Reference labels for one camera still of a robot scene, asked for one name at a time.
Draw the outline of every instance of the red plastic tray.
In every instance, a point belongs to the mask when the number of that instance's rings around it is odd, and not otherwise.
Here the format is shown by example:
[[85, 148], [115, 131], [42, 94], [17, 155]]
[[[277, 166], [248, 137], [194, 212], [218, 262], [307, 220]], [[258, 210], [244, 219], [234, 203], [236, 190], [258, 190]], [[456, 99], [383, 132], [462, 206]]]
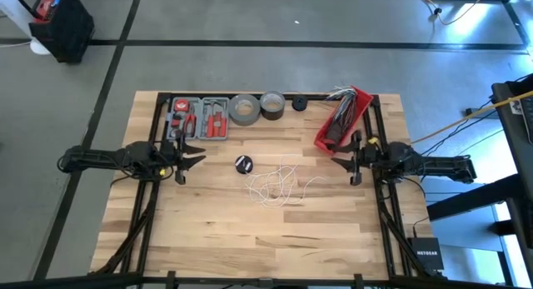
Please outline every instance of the red plastic tray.
[[[355, 86], [351, 86], [351, 87], [356, 90], [357, 99], [356, 99], [356, 119], [353, 121], [353, 124], [350, 126], [350, 129], [352, 129], [353, 126], [356, 125], [356, 122], [359, 120], [359, 118], [361, 118], [361, 115], [363, 115], [363, 113], [366, 111], [366, 109], [368, 108], [368, 106], [370, 106], [370, 103], [372, 102], [372, 95], [362, 91], [361, 89], [359, 89], [359, 88], [357, 88]], [[333, 155], [335, 152], [327, 149], [326, 144], [324, 144], [324, 142], [322, 142], [322, 140], [324, 139], [324, 136], [326, 135], [327, 128], [331, 124], [331, 120], [332, 120], [334, 112], [335, 111], [333, 111], [331, 113], [330, 117], [327, 119], [327, 122], [322, 126], [322, 128], [320, 129], [320, 131], [318, 131], [318, 133], [317, 133], [317, 135], [315, 137], [315, 145], [318, 148], [320, 148], [322, 151], [328, 153], [329, 155]], [[344, 136], [341, 139], [341, 142], [344, 142], [344, 140], [346, 138], [348, 138], [350, 135], [351, 135], [351, 133], [349, 133], [349, 132], [344, 134]]]

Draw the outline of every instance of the gray tape roll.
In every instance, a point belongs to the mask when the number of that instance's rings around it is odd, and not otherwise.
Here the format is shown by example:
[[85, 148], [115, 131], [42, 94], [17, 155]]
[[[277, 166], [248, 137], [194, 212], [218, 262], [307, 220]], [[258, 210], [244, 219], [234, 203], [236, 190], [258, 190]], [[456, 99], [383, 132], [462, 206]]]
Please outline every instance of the gray tape roll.
[[265, 92], [259, 99], [261, 114], [268, 120], [277, 120], [283, 116], [285, 97], [279, 92]]
[[[250, 107], [252, 111], [248, 114], [239, 114], [239, 107]], [[250, 126], [259, 119], [259, 112], [261, 106], [259, 101], [250, 94], [239, 94], [230, 100], [230, 106], [228, 112], [232, 121], [238, 126], [245, 127]]]

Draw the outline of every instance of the red pliers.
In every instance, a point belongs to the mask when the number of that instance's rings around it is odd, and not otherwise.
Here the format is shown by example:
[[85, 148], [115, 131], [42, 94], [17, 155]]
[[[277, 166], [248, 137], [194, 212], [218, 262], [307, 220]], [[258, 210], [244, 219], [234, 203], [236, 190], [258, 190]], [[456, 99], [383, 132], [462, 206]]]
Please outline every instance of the red pliers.
[[197, 129], [197, 117], [194, 115], [194, 105], [190, 102], [189, 106], [189, 112], [185, 116], [182, 130], [185, 132], [185, 136], [194, 137], [194, 133]]

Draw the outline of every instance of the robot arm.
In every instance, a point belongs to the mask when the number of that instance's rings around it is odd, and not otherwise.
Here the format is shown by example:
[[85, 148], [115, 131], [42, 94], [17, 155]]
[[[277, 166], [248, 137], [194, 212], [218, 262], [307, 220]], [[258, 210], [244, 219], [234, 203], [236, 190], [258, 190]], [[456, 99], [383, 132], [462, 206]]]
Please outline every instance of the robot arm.
[[424, 157], [403, 142], [391, 142], [385, 151], [377, 144], [368, 143], [360, 148], [361, 131], [351, 136], [351, 143], [337, 148], [337, 152], [353, 152], [351, 160], [332, 158], [348, 172], [353, 173], [351, 185], [361, 184], [360, 167], [377, 172], [383, 182], [399, 182], [406, 176], [449, 177], [453, 181], [472, 183], [476, 171], [469, 156]]
[[81, 146], [69, 148], [59, 158], [57, 168], [62, 172], [83, 171], [87, 168], [120, 170], [126, 175], [141, 181], [161, 181], [170, 167], [178, 184], [185, 184], [184, 171], [188, 171], [206, 156], [184, 158], [183, 154], [205, 152], [205, 149], [190, 147], [185, 143], [185, 135], [177, 133], [177, 146], [162, 141], [159, 150], [150, 142], [134, 142], [116, 151], [85, 149]]

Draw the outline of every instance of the butcher block tabletop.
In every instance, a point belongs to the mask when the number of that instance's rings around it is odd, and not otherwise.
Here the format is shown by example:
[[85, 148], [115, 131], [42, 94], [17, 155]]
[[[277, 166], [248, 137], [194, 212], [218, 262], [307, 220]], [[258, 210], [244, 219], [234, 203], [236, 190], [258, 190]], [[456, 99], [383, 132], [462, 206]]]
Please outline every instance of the butcher block tabletop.
[[[148, 140], [157, 94], [137, 92], [124, 146]], [[400, 96], [381, 94], [380, 100], [388, 142], [409, 142]], [[249, 127], [229, 122], [226, 141], [190, 141], [194, 147], [205, 148], [207, 158], [185, 172], [186, 185], [178, 185], [173, 177], [161, 183], [145, 276], [164, 277], [176, 271], [180, 277], [341, 280], [361, 273], [365, 280], [388, 279], [371, 171], [362, 168], [362, 184], [351, 186], [351, 175], [313, 145], [336, 105], [309, 101], [305, 111], [296, 112], [287, 101], [285, 114], [277, 121], [261, 117]], [[372, 128], [377, 130], [373, 110], [369, 111]], [[164, 117], [162, 112], [157, 138], [162, 137]], [[364, 130], [362, 119], [356, 128]], [[283, 165], [298, 163], [290, 202], [303, 200], [283, 207], [254, 202], [245, 185], [247, 176], [234, 167], [240, 155], [252, 158], [252, 173], [257, 174], [275, 171], [283, 155], [296, 155], [283, 157]], [[115, 179], [122, 176], [118, 172]], [[304, 196], [303, 188], [313, 177], [323, 179], [311, 182]], [[112, 186], [91, 271], [103, 266], [126, 238], [137, 184], [126, 179]], [[258, 179], [257, 187], [262, 184]], [[398, 184], [397, 191], [410, 236], [413, 223], [427, 217], [426, 203], [412, 182]], [[418, 223], [416, 231], [419, 237], [432, 236], [427, 220]], [[396, 273], [401, 273], [399, 247], [391, 238]], [[137, 239], [132, 271], [139, 248]]]

